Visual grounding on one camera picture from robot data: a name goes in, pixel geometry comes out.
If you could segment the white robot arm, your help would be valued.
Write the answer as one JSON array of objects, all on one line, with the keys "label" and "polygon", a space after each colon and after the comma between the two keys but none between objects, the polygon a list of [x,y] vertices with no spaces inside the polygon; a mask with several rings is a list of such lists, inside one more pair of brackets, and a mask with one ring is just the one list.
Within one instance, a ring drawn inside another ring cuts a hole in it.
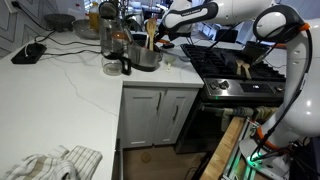
[{"label": "white robot arm", "polygon": [[301,136],[320,133],[319,20],[305,20],[295,8],[274,0],[209,0],[198,6],[174,0],[162,25],[171,33],[186,33],[198,22],[235,25],[248,20],[256,40],[248,42],[244,52],[253,66],[275,46],[287,48],[284,101],[257,129],[254,140],[241,143],[247,161],[257,164],[281,155]]}]

